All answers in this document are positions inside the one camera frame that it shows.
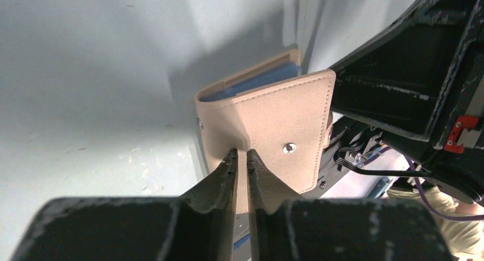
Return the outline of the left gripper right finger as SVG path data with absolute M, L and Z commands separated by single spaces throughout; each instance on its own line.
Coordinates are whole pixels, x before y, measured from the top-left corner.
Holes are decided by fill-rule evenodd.
M 306 199 L 247 153 L 253 260 L 452 260 L 432 216 L 408 199 Z

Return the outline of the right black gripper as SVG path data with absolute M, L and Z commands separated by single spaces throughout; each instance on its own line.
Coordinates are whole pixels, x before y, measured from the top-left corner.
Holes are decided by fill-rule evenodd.
M 415 0 L 331 66 L 331 108 L 393 133 L 383 141 L 421 164 L 426 181 L 482 204 L 483 82 L 474 91 L 465 86 L 482 58 L 483 0 Z

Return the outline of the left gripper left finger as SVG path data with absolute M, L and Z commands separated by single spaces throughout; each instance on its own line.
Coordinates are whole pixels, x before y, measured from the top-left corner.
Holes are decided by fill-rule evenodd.
M 231 260 L 238 153 L 177 197 L 56 198 L 12 260 Z

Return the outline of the tan leather card holder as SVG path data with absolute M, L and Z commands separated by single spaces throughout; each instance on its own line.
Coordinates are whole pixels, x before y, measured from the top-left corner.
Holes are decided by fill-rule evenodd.
M 236 213 L 249 210 L 247 152 L 298 193 L 316 187 L 332 130 L 336 73 L 301 73 L 291 49 L 211 84 L 195 94 L 201 141 L 210 171 L 229 150 L 239 153 Z

